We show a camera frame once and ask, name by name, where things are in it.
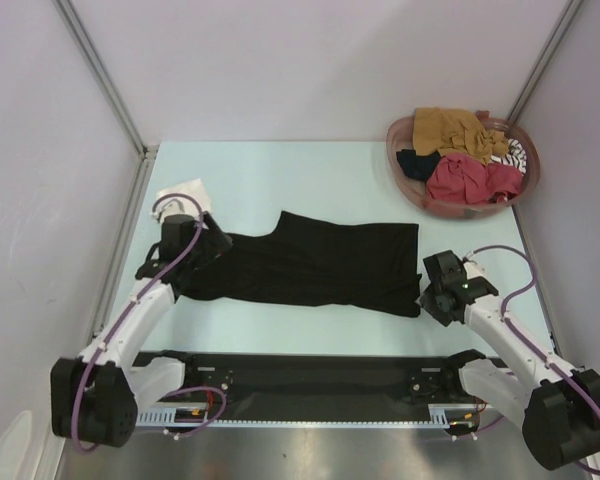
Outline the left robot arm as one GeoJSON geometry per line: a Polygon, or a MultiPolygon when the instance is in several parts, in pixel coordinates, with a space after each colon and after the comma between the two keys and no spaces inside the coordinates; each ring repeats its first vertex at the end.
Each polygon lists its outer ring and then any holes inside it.
{"type": "Polygon", "coordinates": [[[134,362],[157,323],[172,309],[191,275],[232,245],[208,212],[174,214],[161,223],[160,240],[137,269],[119,317],[75,358],[60,358],[50,373],[51,429],[84,453],[98,446],[121,447],[134,433],[137,417],[170,397],[204,393],[220,400],[206,410],[195,430],[225,411],[225,391],[199,377],[190,354],[162,351],[143,367],[134,362]]]}

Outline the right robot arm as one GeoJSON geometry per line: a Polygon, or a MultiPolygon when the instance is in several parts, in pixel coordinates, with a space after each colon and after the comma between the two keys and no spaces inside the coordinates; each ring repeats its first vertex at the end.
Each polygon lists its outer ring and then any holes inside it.
{"type": "Polygon", "coordinates": [[[576,463],[600,477],[585,462],[600,453],[600,375],[534,340],[509,308],[516,295],[501,295],[474,257],[444,251],[425,258],[429,284],[418,303],[440,324],[472,330],[505,365],[476,350],[453,355],[445,362],[444,388],[494,407],[521,431],[545,469],[576,463]]]}

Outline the black tank top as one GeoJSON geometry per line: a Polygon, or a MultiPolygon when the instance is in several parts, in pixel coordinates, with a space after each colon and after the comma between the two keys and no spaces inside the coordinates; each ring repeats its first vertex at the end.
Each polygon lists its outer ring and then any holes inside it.
{"type": "Polygon", "coordinates": [[[183,294],[203,301],[351,305],[416,318],[418,234],[410,223],[338,225],[282,212],[271,233],[234,233],[226,253],[188,270],[183,294]]]}

